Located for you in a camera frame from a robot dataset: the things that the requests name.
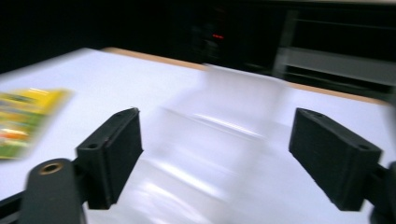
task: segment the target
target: green and yellow packet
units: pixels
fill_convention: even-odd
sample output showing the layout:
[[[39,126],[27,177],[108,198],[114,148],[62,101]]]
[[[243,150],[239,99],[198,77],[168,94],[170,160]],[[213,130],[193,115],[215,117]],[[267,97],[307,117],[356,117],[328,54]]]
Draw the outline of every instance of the green and yellow packet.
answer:
[[[67,95],[66,90],[0,92],[0,159],[24,155],[38,128]]]

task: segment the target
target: red light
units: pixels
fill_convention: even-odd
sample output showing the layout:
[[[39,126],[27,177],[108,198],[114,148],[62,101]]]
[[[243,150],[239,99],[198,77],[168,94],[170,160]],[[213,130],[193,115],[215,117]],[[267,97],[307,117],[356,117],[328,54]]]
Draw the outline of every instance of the red light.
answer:
[[[224,39],[224,36],[222,36],[222,35],[212,35],[212,36],[217,38],[217,39]]]

